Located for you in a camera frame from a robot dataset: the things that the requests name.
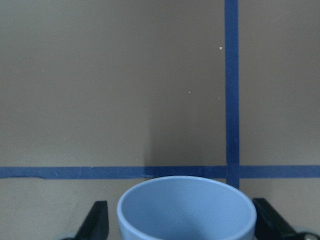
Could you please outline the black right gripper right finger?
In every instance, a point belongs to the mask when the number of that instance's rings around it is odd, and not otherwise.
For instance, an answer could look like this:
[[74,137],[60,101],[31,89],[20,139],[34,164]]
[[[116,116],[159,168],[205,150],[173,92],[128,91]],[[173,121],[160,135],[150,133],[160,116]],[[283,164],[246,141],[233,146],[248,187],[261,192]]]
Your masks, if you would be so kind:
[[254,236],[258,240],[301,240],[302,237],[265,198],[253,198],[257,220]]

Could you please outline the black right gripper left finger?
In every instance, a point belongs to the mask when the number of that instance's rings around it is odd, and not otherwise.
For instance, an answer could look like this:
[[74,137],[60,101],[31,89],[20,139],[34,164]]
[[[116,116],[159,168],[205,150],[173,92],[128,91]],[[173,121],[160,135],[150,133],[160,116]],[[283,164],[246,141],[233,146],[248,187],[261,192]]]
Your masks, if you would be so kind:
[[109,235],[108,202],[96,201],[88,212],[74,240],[106,240]]

